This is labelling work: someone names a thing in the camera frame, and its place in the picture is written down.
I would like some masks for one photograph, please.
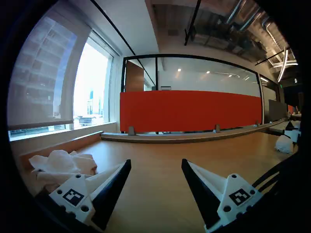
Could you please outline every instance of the window blind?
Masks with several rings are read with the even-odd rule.
[[[37,23],[14,65],[9,130],[73,123],[73,90],[91,28],[59,2]]]

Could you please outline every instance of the wooden wall panel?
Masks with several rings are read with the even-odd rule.
[[[144,83],[143,68],[128,61],[126,64],[125,91],[143,91]]]

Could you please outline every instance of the white wall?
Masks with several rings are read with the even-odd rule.
[[[159,88],[171,86],[172,90],[215,91],[260,97],[256,74],[249,71],[190,58],[165,58],[164,64],[164,71],[159,71]]]

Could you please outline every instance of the window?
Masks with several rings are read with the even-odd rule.
[[[73,94],[73,127],[98,125],[109,121],[109,82],[113,57],[91,34],[78,66]]]
[[[46,127],[37,127],[31,129],[18,129],[9,131],[9,137],[11,141],[24,139],[29,136],[41,136],[50,134],[60,130],[70,130],[70,125],[52,125]]]
[[[10,140],[109,122],[114,50],[58,2],[26,39],[11,77]]]

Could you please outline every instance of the exposed pipe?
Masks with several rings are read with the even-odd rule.
[[[272,33],[269,31],[268,27],[271,25],[271,20],[270,17],[267,16],[266,18],[264,18],[264,20],[262,21],[261,26],[268,32],[268,34],[270,35],[270,37],[272,38],[273,42],[276,44],[276,46],[279,48],[280,51],[282,51],[281,46],[278,44],[278,42],[276,41],[276,39],[274,38],[274,36],[272,35]]]
[[[236,6],[230,12],[228,18],[225,21],[225,24],[230,24],[234,21],[235,17],[240,13],[241,9],[243,8],[246,0],[239,0]]]
[[[269,23],[267,26],[266,26],[266,30],[267,32],[269,33],[269,35],[271,36],[272,40],[274,41],[274,43],[276,44],[276,46],[280,49],[280,51],[282,51],[282,48],[281,46],[278,44],[278,42],[276,41],[276,39],[274,38],[274,36],[272,35],[272,33],[268,30],[268,27],[270,26],[271,23]]]
[[[246,30],[258,17],[262,14],[262,9],[260,7],[257,8],[257,10],[254,11],[254,13],[249,17],[248,20],[244,23],[244,25],[241,26],[239,31]]]

